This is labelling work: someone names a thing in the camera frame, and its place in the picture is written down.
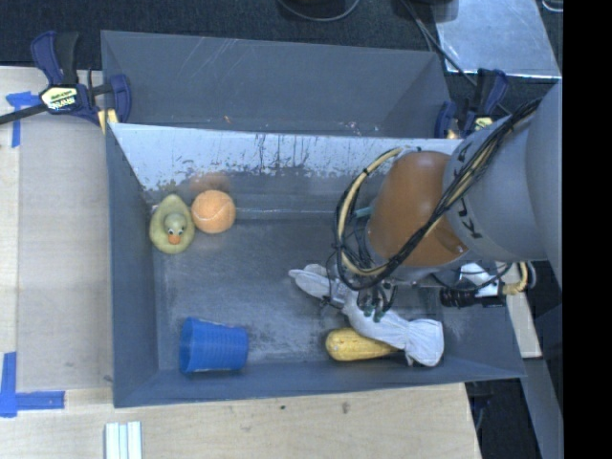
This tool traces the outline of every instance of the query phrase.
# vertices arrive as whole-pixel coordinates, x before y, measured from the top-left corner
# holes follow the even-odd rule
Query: black carpet
[[[295,6],[312,16],[340,13],[353,0],[327,0]],[[435,4],[415,1],[414,9],[435,36]],[[563,70],[563,14],[540,13],[559,69]],[[426,50],[419,28],[397,0],[361,0],[355,11],[338,22],[315,23],[299,19],[274,0],[0,0],[0,64],[33,66],[30,43],[40,33],[78,31],[78,69],[101,69],[100,31],[131,31],[308,42],[342,46]],[[473,88],[461,76],[447,74],[451,97],[463,102]],[[551,80],[511,78],[504,105],[543,97]],[[537,315],[560,303],[560,291],[551,277],[529,294]],[[549,361],[562,403],[562,356]],[[468,384],[474,398],[485,459],[538,459],[540,454],[519,381]]]

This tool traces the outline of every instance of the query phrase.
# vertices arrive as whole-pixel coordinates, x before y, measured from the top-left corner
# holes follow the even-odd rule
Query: bin floor
[[[244,327],[248,362],[329,360],[327,333],[348,321],[297,288],[288,275],[332,253],[332,213],[318,220],[238,220],[228,231],[198,232],[183,253],[155,250],[160,368],[178,367],[186,317]],[[397,311],[440,314],[425,290],[404,289]]]

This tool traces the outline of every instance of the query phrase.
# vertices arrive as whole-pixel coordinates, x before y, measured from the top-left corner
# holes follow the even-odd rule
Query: clamp
[[[91,72],[88,86],[78,82],[74,68],[74,50],[78,33],[56,33],[48,31],[39,35],[31,45],[36,68],[41,70],[49,86],[38,96],[40,103],[0,116],[0,125],[21,120],[41,112],[52,115],[68,114],[99,125],[104,130],[106,111],[96,105],[96,96],[114,96],[114,108],[110,117],[125,122],[132,107],[132,98],[127,76],[113,75],[109,83],[93,87]]]

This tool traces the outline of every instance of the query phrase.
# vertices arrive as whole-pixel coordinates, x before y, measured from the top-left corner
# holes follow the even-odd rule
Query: yellow cable
[[[520,271],[520,280],[518,282],[506,284],[502,289],[505,295],[518,295],[525,291],[525,288],[527,287],[527,277],[529,274],[527,264],[525,262],[519,262],[518,269]]]
[[[374,162],[372,162],[360,175],[358,175],[357,178],[353,181],[353,184],[351,185],[348,193],[346,194],[344,203],[340,207],[340,212],[339,212],[339,217],[338,217],[338,238],[339,239],[341,239],[342,235],[344,234],[344,226],[346,223],[346,216],[348,213],[348,208],[353,202],[353,199],[355,198],[357,191],[361,187],[361,184],[363,184],[363,181],[365,181],[368,175],[370,175],[373,171],[379,168],[384,162],[386,162],[390,158],[398,156],[402,151],[404,151],[403,148],[395,148],[395,149],[392,149],[382,154],[379,158],[377,158]],[[346,254],[341,250],[341,247],[339,247],[339,250],[340,250],[340,254],[342,258],[342,263],[352,273],[357,273],[359,275],[378,275],[386,267],[386,265],[380,265],[372,269],[367,269],[367,270],[361,269],[351,262],[348,256],[346,256]]]

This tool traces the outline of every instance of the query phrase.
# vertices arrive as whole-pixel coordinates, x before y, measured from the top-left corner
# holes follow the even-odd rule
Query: blue tape
[[[15,111],[22,107],[31,107],[40,103],[40,97],[30,92],[17,92],[16,94],[8,94],[7,102],[12,105]],[[21,144],[21,122],[16,120],[12,124],[12,140],[11,147],[16,148]]]
[[[64,391],[16,392],[17,353],[4,355],[2,382],[0,382],[0,417],[14,418],[20,410],[62,409]]]

